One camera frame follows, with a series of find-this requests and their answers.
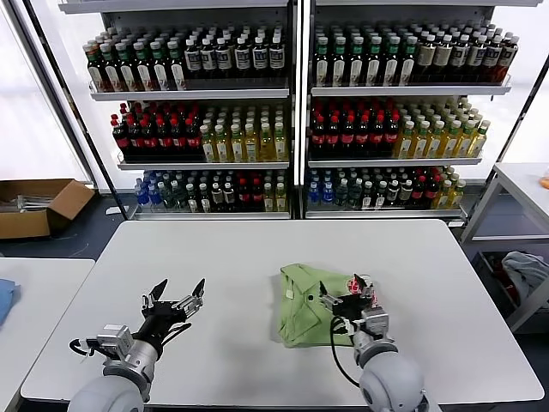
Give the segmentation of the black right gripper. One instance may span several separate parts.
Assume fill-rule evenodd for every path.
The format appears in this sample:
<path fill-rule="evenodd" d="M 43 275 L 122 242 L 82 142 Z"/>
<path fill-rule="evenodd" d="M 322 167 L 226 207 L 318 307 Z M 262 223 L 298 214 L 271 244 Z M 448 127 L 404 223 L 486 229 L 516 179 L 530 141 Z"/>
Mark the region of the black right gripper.
<path fill-rule="evenodd" d="M 323 282 L 319 282 L 319 299 L 325 307 L 332 307 L 335 318 L 349 321 L 362 319 L 362 311 L 369 310 L 377 303 L 374 282 L 369 275 L 353 275 L 353 294 L 333 296 Z"/>

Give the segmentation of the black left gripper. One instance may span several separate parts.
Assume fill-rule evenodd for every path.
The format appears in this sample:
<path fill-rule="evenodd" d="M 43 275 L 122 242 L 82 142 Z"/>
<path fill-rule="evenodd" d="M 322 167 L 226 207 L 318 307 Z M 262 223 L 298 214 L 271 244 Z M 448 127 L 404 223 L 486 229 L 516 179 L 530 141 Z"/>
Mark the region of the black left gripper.
<path fill-rule="evenodd" d="M 168 344 L 191 327 L 191 323 L 187 322 L 186 312 L 198 312 L 203 306 L 204 278 L 196 284 L 190 295 L 174 305 L 170 301 L 160 301 L 167 283 L 168 280 L 164 279 L 142 296 L 144 321 L 139 329 L 139 339 L 142 341 Z"/>

